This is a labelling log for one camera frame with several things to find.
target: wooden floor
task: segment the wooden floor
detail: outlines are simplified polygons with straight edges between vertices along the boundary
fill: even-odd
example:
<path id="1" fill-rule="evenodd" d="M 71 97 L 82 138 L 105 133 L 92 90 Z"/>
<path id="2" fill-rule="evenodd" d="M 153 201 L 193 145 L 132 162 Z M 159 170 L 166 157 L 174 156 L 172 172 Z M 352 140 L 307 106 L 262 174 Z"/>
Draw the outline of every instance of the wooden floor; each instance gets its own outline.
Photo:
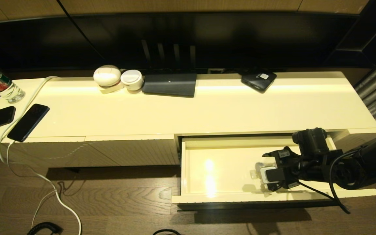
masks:
<path id="1" fill-rule="evenodd" d="M 14 169 L 31 175 L 23 166 Z M 338 207 L 178 212 L 170 201 L 179 193 L 177 166 L 37 170 L 62 188 L 61 198 L 79 214 L 86 235 L 151 235 L 163 228 L 184 235 L 376 234 L 376 196 L 343 200 L 351 215 Z M 27 234 L 50 191 L 43 180 L 17 177 L 0 162 L 0 235 Z M 44 221 L 63 227 L 63 235 L 77 234 L 75 217 L 54 196 L 39 211 L 36 222 Z"/>

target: black cable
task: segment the black cable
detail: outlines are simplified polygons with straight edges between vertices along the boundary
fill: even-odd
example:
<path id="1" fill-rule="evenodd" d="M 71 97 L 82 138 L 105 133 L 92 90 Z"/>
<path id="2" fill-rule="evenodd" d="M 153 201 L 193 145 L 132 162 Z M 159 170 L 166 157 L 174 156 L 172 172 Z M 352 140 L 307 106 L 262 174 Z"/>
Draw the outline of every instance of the black cable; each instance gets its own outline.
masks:
<path id="1" fill-rule="evenodd" d="M 153 235 L 156 235 L 160 232 L 173 232 L 176 235 L 181 235 L 179 232 L 177 232 L 176 230 L 173 230 L 173 229 L 161 229 L 161 230 L 156 231 Z"/>
<path id="2" fill-rule="evenodd" d="M 63 12 L 66 14 L 66 16 L 69 18 L 69 20 L 72 22 L 72 24 L 76 27 L 76 29 L 82 34 L 82 36 L 86 39 L 86 41 L 91 45 L 92 49 L 98 53 L 98 55 L 105 60 L 105 58 L 101 55 L 101 53 L 97 50 L 97 48 L 91 43 L 91 41 L 86 37 L 85 33 L 79 28 L 79 26 L 75 23 L 75 21 L 72 19 L 72 17 L 69 15 L 69 13 L 66 11 L 65 7 L 61 3 L 60 0 L 56 0 L 59 4 L 59 6 L 62 8 Z"/>
<path id="3" fill-rule="evenodd" d="M 325 194 L 325 193 L 322 192 L 322 191 L 318 191 L 317 189 L 314 189 L 314 188 L 308 186 L 307 184 L 303 184 L 303 183 L 301 183 L 300 181 L 297 181 L 297 183 L 300 184 L 300 185 L 302 185 L 302 186 L 304 186 L 304 187 L 306 187 L 307 189 L 311 189 L 311 190 L 313 190 L 313 191 L 315 191 L 315 192 L 317 192 L 317 193 L 319 193 L 319 194 L 321 194 L 321 195 L 323 195 L 323 196 L 325 196 L 325 197 L 327 197 L 327 198 L 332 199 L 333 201 L 336 201 L 334 197 L 332 197 L 332 196 L 330 196 L 330 195 L 328 195 L 328 194 Z"/>
<path id="4" fill-rule="evenodd" d="M 54 223 L 51 223 L 51 222 L 43 222 L 43 223 L 40 223 L 36 226 L 34 226 L 30 232 L 27 233 L 27 235 L 34 235 L 36 234 L 37 232 L 39 232 L 40 230 L 42 229 L 49 229 L 50 231 L 52 231 L 52 234 L 56 233 L 61 233 L 63 231 L 63 229 L 58 226 L 57 224 L 54 224 Z"/>
<path id="5" fill-rule="evenodd" d="M 339 204 L 339 207 L 346 213 L 346 214 L 350 214 L 351 212 L 345 207 L 345 205 L 342 204 L 342 202 L 340 202 L 340 199 L 338 198 L 337 194 L 336 194 L 336 191 L 333 187 L 333 177 L 332 177 L 332 171 L 333 171 L 333 167 L 334 165 L 336 164 L 336 162 L 338 162 L 340 159 L 344 158 L 344 157 L 347 157 L 349 155 L 352 155 L 356 152 L 358 152 L 359 150 L 355 150 L 355 151 L 352 151 L 352 152 L 349 152 L 349 153 L 345 153 L 341 156 L 339 156 L 337 159 L 335 159 L 331 164 L 330 164 L 330 169 L 329 169 L 329 186 L 330 186 L 330 190 L 332 191 L 332 194 L 333 194 L 333 197 L 335 198 L 335 200 L 337 201 L 337 204 Z"/>

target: cabinet top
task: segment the cabinet top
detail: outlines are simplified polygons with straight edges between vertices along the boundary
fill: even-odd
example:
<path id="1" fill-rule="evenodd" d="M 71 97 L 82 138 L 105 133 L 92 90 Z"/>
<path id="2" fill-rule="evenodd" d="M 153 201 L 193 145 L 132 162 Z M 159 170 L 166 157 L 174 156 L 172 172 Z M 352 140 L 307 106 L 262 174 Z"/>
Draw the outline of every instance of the cabinet top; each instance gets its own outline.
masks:
<path id="1" fill-rule="evenodd" d="M 376 128 L 372 117 L 341 72 L 277 73 L 265 93 L 240 82 L 238 74 L 197 75 L 194 98 L 145 95 L 126 89 L 103 95 L 92 77 L 49 80 L 32 104 L 50 108 L 33 137 L 121 135 L 217 135 L 291 133 Z M 41 79 L 14 81 L 26 96 Z M 10 106 L 0 99 L 0 109 Z"/>

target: portable power bank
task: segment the portable power bank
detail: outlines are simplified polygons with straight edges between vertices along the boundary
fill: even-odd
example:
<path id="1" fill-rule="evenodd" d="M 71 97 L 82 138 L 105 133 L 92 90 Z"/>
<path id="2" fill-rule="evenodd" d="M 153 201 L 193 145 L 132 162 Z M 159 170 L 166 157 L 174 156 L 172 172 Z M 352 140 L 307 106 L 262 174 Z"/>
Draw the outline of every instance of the portable power bank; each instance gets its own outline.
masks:
<path id="1" fill-rule="evenodd" d="M 242 83 L 259 91 L 265 92 L 276 78 L 275 73 L 260 72 L 242 75 Z"/>

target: white cable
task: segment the white cable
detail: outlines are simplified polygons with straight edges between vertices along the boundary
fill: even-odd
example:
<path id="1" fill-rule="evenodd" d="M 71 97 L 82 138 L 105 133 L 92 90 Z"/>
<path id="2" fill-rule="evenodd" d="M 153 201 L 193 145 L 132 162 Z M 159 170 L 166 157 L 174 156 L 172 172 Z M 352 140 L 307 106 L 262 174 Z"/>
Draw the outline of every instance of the white cable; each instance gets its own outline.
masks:
<path id="1" fill-rule="evenodd" d="M 18 116 L 18 118 L 17 118 L 15 121 L 13 121 L 13 122 L 12 122 L 12 123 L 6 128 L 6 129 L 5 129 L 5 131 L 1 134 L 1 137 L 0 137 L 0 147 L 1 147 L 1 142 L 2 142 L 3 138 L 5 137 L 6 133 L 8 132 L 8 130 L 9 130 L 13 125 L 15 125 L 15 124 L 16 124 L 16 123 L 22 118 L 22 116 L 24 115 L 24 113 L 27 111 L 28 106 L 30 106 L 30 104 L 32 103 L 32 101 L 34 100 L 34 98 L 36 97 L 36 95 L 38 94 L 38 92 L 40 91 L 40 89 L 43 87 L 43 85 L 44 85 L 48 80 L 50 80 L 50 79 L 52 79 L 52 78 L 54 78 L 54 77 L 56 77 L 56 76 L 49 76 L 49 77 L 46 77 L 46 78 L 40 83 L 39 87 L 35 90 L 35 92 L 34 92 L 33 95 L 31 96 L 30 100 L 28 101 L 28 103 L 27 103 L 26 106 L 24 107 L 23 111 L 22 111 L 21 114 Z M 1 153 L 1 148 L 0 148 L 0 159 L 1 159 L 1 161 L 2 161 L 3 163 L 6 163 L 6 164 L 8 165 L 9 169 L 10 169 L 15 175 L 17 175 L 17 174 L 12 170 L 12 168 L 9 166 L 9 158 L 8 158 L 8 156 L 9 156 L 9 155 L 8 155 L 8 154 L 9 154 L 9 148 L 11 147 L 11 145 L 12 145 L 13 143 L 15 143 L 15 140 L 12 140 L 12 141 L 9 143 L 8 147 L 7 147 L 7 159 L 6 159 L 7 162 L 4 161 L 4 158 L 3 158 L 2 153 Z M 38 177 L 42 178 L 43 180 L 46 180 L 48 183 L 51 184 L 51 186 L 54 188 L 53 192 L 55 192 L 55 194 L 56 194 L 56 198 L 57 198 L 57 200 L 59 201 L 59 203 L 60 203 L 64 208 L 68 209 L 68 210 L 69 210 L 69 211 L 70 211 L 70 212 L 76 217 L 76 219 L 78 220 L 78 224 L 79 224 L 79 233 L 78 233 L 78 235 L 81 235 L 81 234 L 82 234 L 82 223 L 81 223 L 81 219 L 79 218 L 78 214 L 77 214 L 72 208 L 68 207 L 66 204 L 64 204 L 64 203 L 62 202 L 62 200 L 60 199 L 59 193 L 58 193 L 58 191 L 57 191 L 57 189 L 56 189 L 56 186 L 52 183 L 52 181 L 50 181 L 48 178 L 44 177 L 43 175 L 37 173 L 33 168 L 31 168 L 31 166 L 29 166 L 29 165 L 27 165 L 27 164 L 17 163 L 17 162 L 11 162 L 11 163 L 12 163 L 12 164 L 22 164 L 22 165 L 26 165 L 26 166 L 28 166 L 28 168 L 30 168 L 30 169 L 33 171 L 33 173 L 34 173 L 35 175 L 37 175 Z M 36 215 L 37 215 L 37 211 L 39 210 L 40 205 L 41 205 L 41 202 L 43 201 L 43 199 L 40 201 L 40 204 L 39 204 L 39 206 L 37 207 L 36 213 L 34 214 L 33 221 L 32 221 L 32 225 L 33 225 L 33 223 L 34 223 L 34 218 L 35 218 Z"/>
<path id="2" fill-rule="evenodd" d="M 34 219 L 36 218 L 37 212 L 39 212 L 39 209 L 40 209 L 40 206 L 41 206 L 43 200 L 44 200 L 45 198 L 47 198 L 49 195 L 51 195 L 52 193 L 54 193 L 54 192 L 56 192 L 56 191 L 53 190 L 52 192 L 46 194 L 46 196 L 44 196 L 44 197 L 40 200 L 39 206 L 37 207 L 36 212 L 34 213 L 34 216 L 33 216 L 33 220 L 31 221 L 31 228 L 33 228 L 33 225 L 34 225 Z"/>

